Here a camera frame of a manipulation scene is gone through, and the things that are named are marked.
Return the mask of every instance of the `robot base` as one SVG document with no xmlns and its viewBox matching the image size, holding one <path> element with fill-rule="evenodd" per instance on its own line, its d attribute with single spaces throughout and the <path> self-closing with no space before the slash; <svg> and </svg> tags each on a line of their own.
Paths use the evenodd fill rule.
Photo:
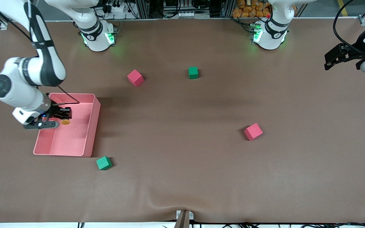
<svg viewBox="0 0 365 228">
<path fill-rule="evenodd" d="M 261 48 L 266 50 L 274 50 L 278 48 L 285 39 L 285 32 L 283 35 L 279 34 L 278 38 L 273 38 L 265 29 L 265 22 L 260 20 L 250 25 L 250 31 L 254 32 L 250 34 L 250 41 L 252 44 L 257 44 Z"/>
<path fill-rule="evenodd" d="M 94 52 L 102 52 L 110 46 L 114 47 L 116 42 L 118 28 L 105 20 L 100 20 L 100 22 L 102 23 L 103 30 L 95 41 L 90 41 L 83 36 L 85 46 Z"/>
</svg>

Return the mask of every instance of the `pink plastic bin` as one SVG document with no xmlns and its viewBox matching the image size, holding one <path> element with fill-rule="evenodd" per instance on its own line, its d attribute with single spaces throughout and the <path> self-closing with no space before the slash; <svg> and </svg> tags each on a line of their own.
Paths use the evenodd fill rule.
<svg viewBox="0 0 365 228">
<path fill-rule="evenodd" d="M 101 104 L 93 94 L 70 95 L 80 101 L 80 104 L 61 106 L 71 107 L 71 123 L 60 124 L 58 128 L 39 130 L 33 154 L 91 157 Z M 75 102 L 65 93 L 51 93 L 49 97 L 57 103 Z"/>
</svg>

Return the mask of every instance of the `red cube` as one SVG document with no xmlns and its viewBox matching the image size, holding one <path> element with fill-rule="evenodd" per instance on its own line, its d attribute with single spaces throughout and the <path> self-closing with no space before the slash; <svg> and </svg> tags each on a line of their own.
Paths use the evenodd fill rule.
<svg viewBox="0 0 365 228">
<path fill-rule="evenodd" d="M 133 70 L 128 74 L 128 79 L 136 87 L 144 81 L 143 76 L 137 70 Z"/>
<path fill-rule="evenodd" d="M 260 127 L 257 123 L 253 124 L 252 126 L 249 126 L 245 130 L 245 134 L 250 141 L 257 138 L 262 133 L 263 133 L 263 131 L 260 129 Z"/>
</svg>

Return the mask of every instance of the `wire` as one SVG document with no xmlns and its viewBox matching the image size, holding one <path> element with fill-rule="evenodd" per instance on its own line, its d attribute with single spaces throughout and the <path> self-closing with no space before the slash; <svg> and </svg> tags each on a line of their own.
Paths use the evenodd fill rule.
<svg viewBox="0 0 365 228">
<path fill-rule="evenodd" d="M 174 17 L 174 16 L 176 16 L 179 12 L 180 12 L 180 10 L 181 10 L 181 2 L 180 2 L 180 0 L 176 0 L 177 1 L 177 4 L 176 4 L 176 11 L 174 12 L 174 14 L 173 15 L 171 15 L 171 16 L 165 16 L 162 12 L 161 12 L 161 9 L 162 8 L 164 8 L 164 6 L 161 4 L 161 2 L 162 2 L 162 0 L 158 0 L 157 1 L 157 4 L 158 4 L 158 9 L 157 9 L 157 11 L 158 11 L 158 14 L 160 14 L 160 16 L 162 16 L 162 17 L 164 17 L 164 18 L 171 18 L 171 17 Z"/>
<path fill-rule="evenodd" d="M 335 225 L 333 225 L 333 224 L 306 224 L 306 225 L 301 226 L 301 228 L 305 228 L 305 227 L 337 228 L 337 227 L 340 227 L 340 226 L 343 226 L 343 225 L 358 225 L 358 226 L 364 226 L 365 227 L 365 224 L 361 224 L 361 223 L 357 223 L 357 222 L 348 222 L 348 223 L 343 223 L 343 224 L 337 223 Z"/>
<path fill-rule="evenodd" d="M 95 12 L 95 16 L 97 16 L 97 18 L 104 18 L 104 16 L 102 15 L 102 14 L 99 14 L 99 16 L 98 16 L 98 14 L 97 14 L 97 11 L 95 10 L 95 7 L 94 7 L 94 12 Z"/>
<path fill-rule="evenodd" d="M 80 104 L 80 102 L 74 98 L 73 96 L 71 96 L 70 94 L 68 94 L 63 88 L 61 88 L 59 85 L 57 86 L 61 91 L 63 91 L 63 93 L 67 94 L 67 96 L 71 97 L 73 100 L 75 100 L 76 102 L 63 102 L 63 103 L 59 103 L 59 104 L 55 104 L 55 105 L 69 105 L 69 104 Z"/>
<path fill-rule="evenodd" d="M 120 32 L 120 26 L 122 25 L 122 20 L 120 20 L 119 26 L 116 29 L 116 34 L 118 34 Z"/>
<path fill-rule="evenodd" d="M 11 19 L 7 18 L 5 15 L 3 15 L 0 12 L 0 15 L 2 18 L 4 18 L 4 20 L 6 20 L 7 22 L 11 23 L 15 28 L 17 28 L 24 36 L 26 36 L 26 38 L 28 38 L 28 40 L 30 40 L 32 42 L 32 39 L 30 38 L 30 36 L 28 36 L 21 28 L 19 28 L 15 23 L 12 22 Z"/>
<path fill-rule="evenodd" d="M 32 7 L 31 2 L 28 0 L 28 20 L 29 20 L 29 37 L 32 39 Z"/>
<path fill-rule="evenodd" d="M 259 20 L 261 20 L 262 22 L 264 22 L 264 23 L 267 23 L 268 22 L 268 20 L 267 21 L 264 21 L 264 20 L 262 20 L 260 17 L 258 17 L 258 16 L 256 16 Z"/>
<path fill-rule="evenodd" d="M 303 6 L 303 9 L 301 12 L 298 12 L 297 17 L 301 17 L 301 14 L 305 11 L 306 7 L 308 6 L 309 3 L 305 4 L 305 6 Z"/>
<path fill-rule="evenodd" d="M 250 26 L 250 24 L 249 23 L 244 23 L 244 22 L 241 22 L 240 20 L 239 20 L 239 18 L 237 18 L 237 20 L 236 19 L 234 19 L 233 17 L 231 17 L 231 16 L 223 16 L 223 17 L 227 17 L 227 18 L 230 18 L 232 21 L 234 21 L 235 23 L 238 23 L 241 27 L 242 27 L 242 29 L 243 30 L 245 30 L 246 32 L 249 32 L 249 33 L 254 33 L 254 32 L 252 32 L 252 31 L 250 31 L 250 30 L 248 30 L 245 26 Z"/>
<path fill-rule="evenodd" d="M 335 36 L 342 42 L 344 43 L 345 45 L 349 46 L 351 49 L 355 50 L 356 52 L 359 52 L 360 54 L 364 55 L 364 53 L 360 50 L 358 50 L 357 48 L 353 47 L 351 44 L 347 43 L 345 40 L 343 40 L 339 34 L 337 33 L 336 31 L 336 22 L 337 22 L 337 19 L 339 18 L 340 16 L 340 13 L 342 12 L 342 10 L 347 6 L 349 5 L 352 1 L 354 0 L 349 0 L 348 2 L 346 2 L 341 8 L 340 10 L 337 12 L 336 14 L 336 17 L 335 17 L 335 20 L 333 21 L 333 32 L 335 33 Z"/>
<path fill-rule="evenodd" d="M 133 15 L 136 19 L 139 19 L 139 17 L 136 15 L 135 11 L 134 11 L 134 10 L 133 10 L 133 8 L 132 8 L 132 4 L 130 3 L 130 1 L 129 1 L 129 0 L 126 0 L 125 2 L 126 2 L 126 5 L 129 7 L 129 9 L 131 10 L 132 15 Z"/>
</svg>

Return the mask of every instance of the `table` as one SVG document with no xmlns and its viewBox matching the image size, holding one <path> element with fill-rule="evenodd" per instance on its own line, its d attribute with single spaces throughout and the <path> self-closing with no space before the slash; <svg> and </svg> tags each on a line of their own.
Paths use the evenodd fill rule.
<svg viewBox="0 0 365 228">
<path fill-rule="evenodd" d="M 365 222 L 365 74 L 354 62 L 324 71 L 332 22 L 296 19 L 274 51 L 230 20 L 124 22 L 105 52 L 48 23 L 62 87 L 101 102 L 93 156 L 33 155 L 37 131 L 0 102 L 0 222 L 163 221 L 180 209 L 199 222 Z M 349 42 L 365 29 L 338 28 Z M 12 26 L 0 31 L 0 70 L 35 53 Z M 264 134 L 250 142 L 253 123 Z M 115 166 L 98 170 L 101 156 Z"/>
</svg>

